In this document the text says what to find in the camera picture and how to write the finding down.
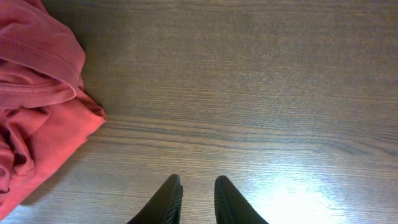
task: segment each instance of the red cloth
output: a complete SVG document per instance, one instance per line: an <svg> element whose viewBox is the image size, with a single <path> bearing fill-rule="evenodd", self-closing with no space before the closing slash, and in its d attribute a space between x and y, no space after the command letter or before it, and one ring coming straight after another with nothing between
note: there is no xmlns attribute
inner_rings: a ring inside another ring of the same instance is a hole
<svg viewBox="0 0 398 224"><path fill-rule="evenodd" d="M83 92L84 59L39 0L0 0L0 220L104 123Z"/></svg>

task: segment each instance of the pink fabric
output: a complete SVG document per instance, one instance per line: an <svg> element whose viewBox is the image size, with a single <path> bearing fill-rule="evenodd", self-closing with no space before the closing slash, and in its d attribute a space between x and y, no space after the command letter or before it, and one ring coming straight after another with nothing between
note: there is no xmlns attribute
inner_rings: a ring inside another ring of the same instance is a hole
<svg viewBox="0 0 398 224"><path fill-rule="evenodd" d="M84 59L39 0L0 0L0 220L104 123L83 92Z"/></svg>

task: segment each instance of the red towel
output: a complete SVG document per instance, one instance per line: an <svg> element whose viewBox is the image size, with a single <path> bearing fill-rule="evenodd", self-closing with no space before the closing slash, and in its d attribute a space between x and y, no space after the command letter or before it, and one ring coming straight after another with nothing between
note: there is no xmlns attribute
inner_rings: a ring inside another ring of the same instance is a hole
<svg viewBox="0 0 398 224"><path fill-rule="evenodd" d="M104 123L83 92L84 59L39 0L0 0L0 220Z"/></svg>

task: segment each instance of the black object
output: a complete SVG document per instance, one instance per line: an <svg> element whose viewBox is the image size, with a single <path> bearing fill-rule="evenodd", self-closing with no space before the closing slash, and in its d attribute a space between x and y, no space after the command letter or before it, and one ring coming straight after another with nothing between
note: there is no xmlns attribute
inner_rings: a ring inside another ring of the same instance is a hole
<svg viewBox="0 0 398 224"><path fill-rule="evenodd" d="M181 204L180 177L173 174L127 224L179 224ZM216 179L214 205L217 224L268 224L225 176Z"/></svg>

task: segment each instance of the wooden surface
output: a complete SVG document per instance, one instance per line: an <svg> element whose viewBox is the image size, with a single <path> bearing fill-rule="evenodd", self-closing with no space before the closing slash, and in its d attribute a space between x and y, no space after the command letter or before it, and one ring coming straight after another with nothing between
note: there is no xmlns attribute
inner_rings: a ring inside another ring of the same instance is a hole
<svg viewBox="0 0 398 224"><path fill-rule="evenodd" d="M126 223L180 174L271 224L397 223L397 1L46 0L108 122L3 223Z"/></svg>

